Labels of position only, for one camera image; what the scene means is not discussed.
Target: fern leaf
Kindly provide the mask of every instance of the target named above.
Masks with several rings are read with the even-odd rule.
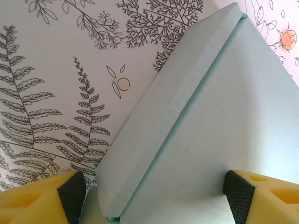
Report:
[[[35,94],[30,94],[27,96],[24,96],[22,98],[22,102],[24,105],[30,105],[33,102],[38,102],[43,99],[47,99],[49,97],[54,97],[54,94],[50,92],[40,92],[40,93],[35,93]]]
[[[52,162],[53,156],[50,154],[42,153],[42,152],[36,152],[36,151],[29,151],[29,152],[22,152],[15,155],[17,158],[21,157],[29,157],[29,158],[36,158],[43,160],[45,162]]]
[[[2,123],[11,132],[14,132],[14,133],[17,133],[17,134],[21,134],[21,135],[32,135],[32,132],[31,132],[31,130],[29,128],[19,127],[17,125],[14,125],[14,124],[12,124],[10,122],[5,121],[5,120],[3,120]]]
[[[9,156],[11,159],[15,159],[14,151],[11,149],[9,144],[7,144],[6,142],[0,141],[0,148],[2,148],[5,155]]]
[[[6,44],[3,43],[2,41],[0,41],[0,48],[2,48],[2,49],[6,49]]]
[[[71,167],[74,169],[74,170],[77,170],[77,171],[82,171],[82,173],[86,174],[86,175],[91,175],[91,176],[95,176],[95,171],[92,170],[92,169],[87,169],[87,168],[83,168],[83,167],[78,167],[74,164],[71,163]]]
[[[94,178],[94,180],[86,186],[86,189],[90,189],[94,186],[97,186],[97,179],[96,178]]]
[[[86,163],[100,163],[101,159],[83,157],[82,161]]]
[[[104,134],[104,135],[110,136],[110,132],[107,129],[103,128],[103,127],[92,126],[91,131],[92,131],[92,133]]]
[[[85,93],[80,93],[80,95],[81,95],[81,97],[82,97],[83,99],[88,99],[88,95],[87,95],[87,94],[85,94]]]
[[[25,59],[25,57],[23,57],[23,56],[14,56],[9,60],[9,64],[11,66],[15,66],[17,63],[20,63],[21,61],[23,61],[23,59]]]
[[[6,36],[3,33],[0,33],[0,37],[2,38],[2,40],[6,40]]]
[[[35,86],[39,83],[44,83],[44,81],[40,78],[31,78],[31,79],[28,79],[27,81],[23,81],[20,84],[18,84],[17,89],[18,89],[18,91],[24,91],[24,90],[30,88],[31,86]]]
[[[0,182],[0,186],[4,189],[4,190],[9,190],[9,189],[12,189],[14,188],[14,186],[12,184],[8,184],[8,183],[5,183],[3,181]]]
[[[6,137],[6,138],[8,138],[12,141],[15,141],[15,142],[17,142],[21,145],[32,146],[32,144],[33,144],[33,141],[31,139],[25,138],[23,136],[12,134],[9,131],[4,130],[2,128],[0,128],[0,133],[2,133],[4,135],[4,137]]]
[[[18,92],[14,91],[14,90],[11,90],[11,89],[0,88],[0,92],[3,92],[4,94],[6,94],[6,95],[8,95],[10,97],[16,98],[16,99],[20,98]]]
[[[46,178],[50,177],[51,175],[44,171],[44,172],[41,172],[39,174],[39,176],[41,176],[41,178],[43,178],[43,179],[46,179]]]
[[[110,114],[92,116],[92,123],[95,124],[95,123],[104,121],[104,120],[108,119],[109,117],[110,117]]]
[[[87,89],[85,86],[80,86],[79,89],[82,90],[83,92],[87,92]]]
[[[66,133],[65,135],[82,147],[87,147],[88,145],[86,142],[82,141],[80,138],[71,133]]]
[[[16,176],[6,175],[6,179],[8,179],[9,181],[11,181],[13,183],[17,183],[19,185],[25,185],[28,183],[28,180],[21,178],[21,177],[16,177]]]
[[[11,55],[15,52],[17,52],[17,49],[19,48],[19,45],[18,44],[15,44],[15,45],[10,45],[8,48],[7,48],[7,54],[8,55]]]
[[[10,85],[14,85],[14,80],[8,76],[0,76],[0,80],[9,83]]]
[[[63,147],[63,146],[57,146],[57,149],[59,149],[66,158],[74,161],[74,162],[80,162],[81,158],[79,156],[77,156],[76,154],[72,153],[70,150],[68,150],[67,148]]]
[[[12,174],[17,174],[19,176],[27,177],[27,178],[36,178],[39,173],[33,172],[29,169],[12,169],[10,170]]]
[[[59,143],[60,140],[56,139],[56,138],[52,138],[52,137],[48,137],[48,136],[38,136],[35,137],[34,139],[35,143]]]
[[[59,169],[60,169],[60,167],[58,166],[57,163],[55,163],[55,162],[50,163],[49,170],[53,175],[55,175]]]
[[[71,148],[72,150],[74,150],[79,155],[84,155],[84,151],[77,144],[66,140],[62,140],[61,142],[64,143],[69,148]]]
[[[90,116],[92,115],[92,114],[90,113],[90,111],[88,111],[88,110],[83,110],[83,109],[78,110],[77,113],[78,113],[78,114],[81,114],[81,115],[83,115],[83,116],[87,116],[87,117],[90,117]]]
[[[84,176],[84,179],[86,184],[90,184],[92,182],[87,176]]]
[[[46,109],[46,110],[38,110],[38,111],[31,111],[28,113],[30,119],[38,119],[42,117],[48,117],[50,115],[62,115],[62,113],[58,110],[53,109]]]
[[[0,59],[4,62],[7,62],[8,61],[8,56],[7,55],[4,55],[2,53],[0,53]]]
[[[87,93],[88,93],[88,95],[92,95],[93,93],[94,93],[94,88],[92,87],[92,88],[90,88],[90,90],[89,91],[87,91]]]
[[[23,78],[25,75],[29,74],[32,70],[34,70],[34,68],[32,67],[24,67],[21,69],[17,69],[14,73],[13,73],[13,77],[15,79],[21,79]]]
[[[91,108],[91,111],[92,111],[92,113],[98,113],[98,112],[100,112],[101,110],[103,110],[104,107],[105,107],[104,104],[101,105],[101,106],[95,106],[95,107],[92,107],[92,108]]]
[[[104,151],[98,150],[98,149],[93,149],[93,148],[89,148],[86,151],[87,155],[102,155],[104,156],[106,153]]]
[[[1,155],[0,155],[0,168],[2,168],[2,169],[8,169],[8,163],[5,162],[4,157],[2,157]]]
[[[5,64],[0,64],[0,69],[3,71],[7,71],[8,73],[11,73],[10,67]]]
[[[14,161],[14,164],[31,167],[40,171],[44,171],[47,168],[47,165],[44,162],[38,160],[16,160]]]
[[[82,135],[83,137],[89,138],[89,136],[90,136],[90,134],[82,128],[70,126],[70,129],[73,130],[74,132],[78,133],[79,135]]]
[[[89,103],[87,102],[79,102],[78,105],[81,107],[90,107]]]
[[[95,145],[109,146],[108,142],[106,142],[104,140],[96,139],[96,138],[90,139],[89,145],[91,145],[91,146],[95,146]]]
[[[97,95],[91,97],[91,98],[90,98],[90,103],[91,103],[91,104],[94,104],[95,102],[98,101],[99,97],[100,97],[99,94],[97,94]]]
[[[14,103],[14,102],[11,102],[11,101],[8,101],[8,100],[5,100],[5,99],[1,99],[1,102],[5,106],[7,106],[9,109],[12,109],[14,111],[21,112],[21,113],[24,113],[26,111],[25,107],[21,104],[17,104],[17,103]]]
[[[8,112],[1,112],[4,117],[20,125],[30,125],[30,121],[27,117],[14,115]]]
[[[67,127],[64,125],[52,124],[52,123],[36,124],[32,126],[32,131],[34,133],[48,132],[51,130],[60,130],[60,129],[67,129]]]
[[[81,124],[84,124],[84,125],[87,125],[87,126],[89,126],[91,124],[90,119],[85,118],[85,117],[74,117],[74,119],[76,121],[79,121]]]

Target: small circle drawing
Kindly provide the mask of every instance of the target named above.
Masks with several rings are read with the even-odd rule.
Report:
[[[117,86],[121,91],[127,91],[130,87],[130,81],[127,78],[120,78],[117,81]]]
[[[115,79],[116,78],[116,73],[109,67],[107,66],[108,73]],[[122,73],[126,68],[126,65],[124,64],[122,68],[120,69],[120,73]],[[126,77],[119,78],[117,81],[112,81],[112,88],[116,95],[121,99],[121,91],[128,91],[130,88],[130,81]]]

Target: fern illustration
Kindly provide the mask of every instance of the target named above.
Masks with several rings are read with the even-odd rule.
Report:
[[[37,136],[38,133],[67,129],[67,127],[55,123],[38,124],[33,122],[33,120],[42,117],[62,115],[62,113],[54,109],[28,110],[29,105],[54,97],[54,94],[50,92],[39,92],[25,95],[26,90],[32,86],[44,83],[44,81],[40,78],[24,80],[24,77],[34,69],[30,66],[14,69],[14,66],[22,62],[25,57],[13,56],[19,48],[19,45],[14,43],[16,40],[14,34],[17,33],[15,27],[4,26],[3,28],[6,31],[6,35],[0,33],[0,38],[3,40],[0,41],[0,47],[4,50],[4,53],[0,53],[0,60],[3,62],[0,63],[0,70],[7,75],[0,76],[0,80],[7,83],[9,88],[0,88],[0,92],[7,95],[10,100],[4,98],[0,100],[4,106],[13,112],[1,111],[1,114],[9,121],[2,121],[6,129],[0,127],[0,133],[11,141],[31,148],[34,148],[35,143],[59,142],[52,137]]]
[[[14,185],[0,181],[0,187],[2,187],[4,190],[9,190],[11,188],[14,188]]]
[[[48,178],[55,175],[60,169],[58,164],[54,162],[55,155],[31,150],[18,153],[15,156],[16,158],[27,158],[14,161],[14,164],[27,168],[11,169],[9,172],[14,175],[6,175],[6,179],[19,185]]]
[[[96,146],[108,146],[109,144],[105,140],[93,138],[92,134],[110,136],[110,132],[107,129],[96,125],[97,123],[109,118],[110,114],[97,115],[104,109],[105,105],[95,105],[99,99],[99,94],[94,94],[94,88],[90,87],[87,75],[84,73],[83,68],[80,67],[80,62],[77,61],[77,58],[74,58],[74,62],[80,77],[78,80],[82,84],[79,88],[81,90],[80,95],[83,99],[83,101],[78,103],[81,109],[78,110],[77,113],[80,116],[74,117],[74,119],[87,126],[88,129],[70,126],[69,129],[71,129],[74,133],[65,134],[70,140],[61,141],[67,148],[65,146],[57,146],[57,149],[59,149],[66,158],[70,160],[78,163],[92,163],[95,167],[97,167],[106,151],[102,151]]]
[[[97,186],[97,179],[95,176],[95,171],[89,168],[83,168],[74,165],[71,163],[71,167],[76,171],[82,171],[84,174],[84,179],[86,182],[86,190],[89,190],[91,187]]]
[[[117,7],[130,18],[127,21],[126,44],[129,48],[147,43],[162,44],[155,70],[160,71],[184,32],[202,13],[203,0],[148,0],[149,9],[140,10],[139,0],[121,0]]]
[[[55,0],[33,0],[29,3],[29,12],[36,12],[37,17],[42,17],[45,23],[50,24],[49,19],[58,20],[56,15],[49,9],[48,4]],[[85,8],[86,4],[95,4],[92,0],[80,0],[81,7]],[[110,14],[103,11],[99,14],[99,19],[90,17],[76,3],[76,0],[63,0],[62,10],[68,14],[70,7],[77,10],[80,16],[77,18],[77,27],[81,30],[87,30],[91,39],[94,39],[94,46],[98,49],[117,48],[123,40],[123,33],[117,31],[119,23],[110,18]]]

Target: botanical line drawing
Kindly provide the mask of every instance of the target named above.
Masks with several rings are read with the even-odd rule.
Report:
[[[149,9],[139,9],[139,0],[122,0],[117,7],[129,17],[126,44],[129,48],[147,43],[162,44],[158,52],[155,70],[160,71],[184,32],[202,13],[203,0],[148,0]]]
[[[32,67],[26,66],[14,69],[14,66],[22,62],[25,57],[13,56],[19,48],[19,45],[14,44],[16,40],[14,36],[14,34],[16,34],[15,27],[10,26],[8,28],[4,26],[3,28],[7,33],[6,35],[0,34],[1,39],[4,40],[0,42],[0,46],[5,51],[4,54],[0,53],[0,60],[6,64],[0,64],[0,69],[8,73],[8,75],[0,76],[0,80],[9,84],[10,88],[0,88],[0,92],[10,98],[9,100],[4,98],[0,100],[2,104],[13,111],[13,113],[1,111],[1,114],[7,118],[7,120],[2,121],[6,129],[0,128],[0,133],[7,139],[31,148],[34,148],[34,145],[37,143],[59,142],[59,140],[55,138],[38,136],[38,134],[51,130],[66,129],[64,125],[56,123],[38,124],[35,123],[34,120],[48,116],[62,115],[62,113],[55,109],[40,109],[37,111],[30,111],[28,109],[29,105],[54,97],[54,94],[50,92],[39,92],[25,95],[29,88],[44,83],[44,81],[40,78],[24,80],[24,77],[34,69]]]
[[[294,30],[290,30],[290,25],[288,25],[288,28],[285,32],[281,32],[279,30],[277,31],[280,34],[280,40],[272,46],[279,44],[278,47],[282,47],[282,49],[285,49],[287,51],[293,49],[297,42],[297,34]]]
[[[56,109],[29,109],[29,105],[54,97],[54,94],[39,92],[26,95],[31,87],[44,83],[44,81],[40,78],[25,79],[34,70],[30,66],[14,68],[25,57],[15,56],[19,48],[19,45],[15,44],[15,34],[17,33],[15,27],[4,26],[3,28],[6,34],[0,33],[0,80],[2,81],[0,92],[3,93],[0,100],[4,105],[3,109],[6,109],[2,109],[1,114],[6,119],[2,121],[3,128],[0,127],[0,133],[8,140],[0,140],[0,169],[6,170],[9,174],[5,175],[6,181],[0,181],[0,189],[7,190],[56,174],[60,167],[55,159],[74,161],[35,147],[36,144],[42,143],[60,143],[61,141],[56,138],[38,134],[67,129],[67,127],[55,123],[37,123],[41,118],[62,115],[62,113]],[[96,107],[94,110],[96,113],[100,108]],[[105,129],[95,127],[94,131],[104,132]],[[21,147],[22,152],[15,153],[14,147]],[[82,164],[82,166],[84,169],[90,170],[90,173],[94,169],[86,164]],[[95,181],[89,180],[88,182],[93,185]]]
[[[298,64],[299,64],[299,58],[296,57],[296,58],[294,58],[294,59],[295,59],[295,65],[298,66]]]
[[[29,3],[29,12],[36,12],[36,16],[42,17],[45,23],[50,24],[49,19],[58,20],[55,13],[47,8],[48,4],[52,4],[55,0],[33,0]],[[95,4],[92,0],[80,0],[82,8],[85,5]],[[123,40],[123,33],[117,31],[119,23],[110,18],[110,14],[103,11],[99,14],[99,19],[92,18],[85,13],[76,3],[76,0],[63,0],[62,10],[68,14],[70,8],[79,12],[80,16],[77,18],[77,26],[81,30],[87,30],[88,35],[94,40],[94,46],[98,49],[117,48]]]
[[[71,161],[77,163],[92,163],[97,167],[107,151],[100,150],[98,146],[109,146],[109,144],[105,140],[95,137],[95,135],[110,136],[110,132],[96,124],[108,119],[110,114],[97,115],[105,108],[105,105],[95,104],[100,97],[99,94],[94,95],[94,88],[90,86],[86,73],[75,57],[74,63],[78,69],[78,80],[82,84],[79,88],[81,90],[80,95],[83,99],[83,101],[78,103],[81,109],[77,110],[77,113],[80,116],[74,117],[74,119],[80,124],[85,125],[87,129],[83,129],[79,126],[69,127],[74,133],[66,133],[65,135],[70,140],[62,140],[61,142],[66,147],[57,146],[57,149]]]
[[[271,8],[271,10],[273,10],[273,0],[270,0],[270,8]]]
[[[273,20],[267,23],[266,20],[263,19],[264,16],[263,6],[261,6],[257,0],[245,0],[245,5],[246,5],[246,14],[253,21],[254,25],[256,26],[257,30],[260,32],[262,37],[265,40],[267,40],[268,31],[276,28],[277,21]],[[271,9],[273,8],[273,2],[272,3],[270,2],[270,8]],[[269,44],[269,46],[274,52],[275,56],[283,64],[285,58],[283,56],[276,54],[277,47],[275,46],[275,44]]]
[[[57,163],[54,162],[55,156],[31,150],[15,155],[16,158],[27,158],[14,161],[16,165],[22,165],[27,168],[14,168],[9,172],[15,175],[6,175],[6,178],[19,185],[38,181],[55,175],[60,169]]]
[[[116,73],[109,67],[106,65],[106,68],[108,70],[108,73],[116,79]],[[126,65],[124,64],[122,66],[122,68],[120,69],[120,73],[123,73],[124,70],[126,69]],[[112,87],[114,92],[116,93],[116,95],[119,97],[119,99],[121,99],[121,91],[128,91],[130,88],[130,81],[128,80],[128,78],[126,77],[122,77],[120,79],[118,79],[116,82],[112,81]]]

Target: flower drawing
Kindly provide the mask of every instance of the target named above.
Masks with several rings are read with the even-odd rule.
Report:
[[[280,43],[279,46],[281,46],[283,49],[286,49],[287,51],[294,48],[296,42],[297,42],[297,34],[294,30],[290,30],[289,26],[288,29],[285,32],[281,32],[277,30],[280,34],[280,41],[277,43]]]

